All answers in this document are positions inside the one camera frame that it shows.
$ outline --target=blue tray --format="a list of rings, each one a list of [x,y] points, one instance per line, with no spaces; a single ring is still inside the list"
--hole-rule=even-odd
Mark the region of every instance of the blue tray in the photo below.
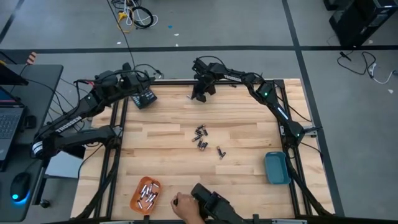
[[[265,156],[266,173],[271,184],[289,184],[292,179],[287,173],[285,153],[268,152]]]

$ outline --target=computer mouse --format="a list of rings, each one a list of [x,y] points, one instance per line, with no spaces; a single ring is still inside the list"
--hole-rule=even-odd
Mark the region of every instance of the computer mouse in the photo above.
[[[15,202],[24,200],[29,192],[30,174],[21,172],[14,177],[11,183],[10,194]]]

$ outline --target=black desk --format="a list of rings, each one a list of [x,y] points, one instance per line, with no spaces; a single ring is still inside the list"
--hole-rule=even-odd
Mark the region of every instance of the black desk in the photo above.
[[[8,65],[8,67],[20,74],[24,65]],[[56,89],[61,77],[62,65],[29,65],[22,73],[22,77],[28,78]],[[12,86],[3,86],[10,90]],[[30,158],[30,144],[37,130],[43,125],[47,111],[49,110],[53,92],[37,83],[30,82],[27,86],[16,86],[12,94],[21,98],[28,108],[27,115],[34,115],[37,119],[35,129],[25,130],[16,137],[16,146],[9,152],[6,170],[0,172],[0,222],[21,222],[25,219],[31,198],[40,173],[44,171],[45,161],[37,160],[28,169],[30,178],[30,195],[25,204],[16,205],[11,201],[10,185],[20,172],[23,172],[34,160]]]

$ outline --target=blue light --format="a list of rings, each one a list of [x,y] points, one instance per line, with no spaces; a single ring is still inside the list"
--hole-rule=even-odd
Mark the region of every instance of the blue light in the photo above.
[[[24,199],[22,199],[20,202],[14,202],[14,204],[16,204],[16,205],[25,205],[26,202],[27,202],[27,199],[29,198],[29,195],[30,195],[30,191],[27,192],[27,195],[26,195],[26,197]]]

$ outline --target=laptop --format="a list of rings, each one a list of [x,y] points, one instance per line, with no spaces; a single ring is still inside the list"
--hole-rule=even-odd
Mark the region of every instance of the laptop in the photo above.
[[[17,98],[0,87],[0,161],[6,159],[24,110],[25,106]]]

